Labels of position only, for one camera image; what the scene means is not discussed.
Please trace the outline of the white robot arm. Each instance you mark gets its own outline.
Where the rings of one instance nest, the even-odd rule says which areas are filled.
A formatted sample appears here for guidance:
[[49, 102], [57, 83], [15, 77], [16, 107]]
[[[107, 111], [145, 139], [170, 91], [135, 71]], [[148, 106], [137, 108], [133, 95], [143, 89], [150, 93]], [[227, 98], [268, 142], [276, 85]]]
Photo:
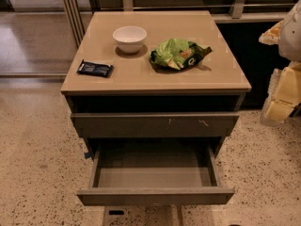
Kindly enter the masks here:
[[301, 104], [301, 0], [282, 21], [262, 33], [259, 42], [276, 44], [279, 54], [290, 60], [283, 70], [274, 69], [271, 74], [261, 111], [262, 124], [277, 126]]

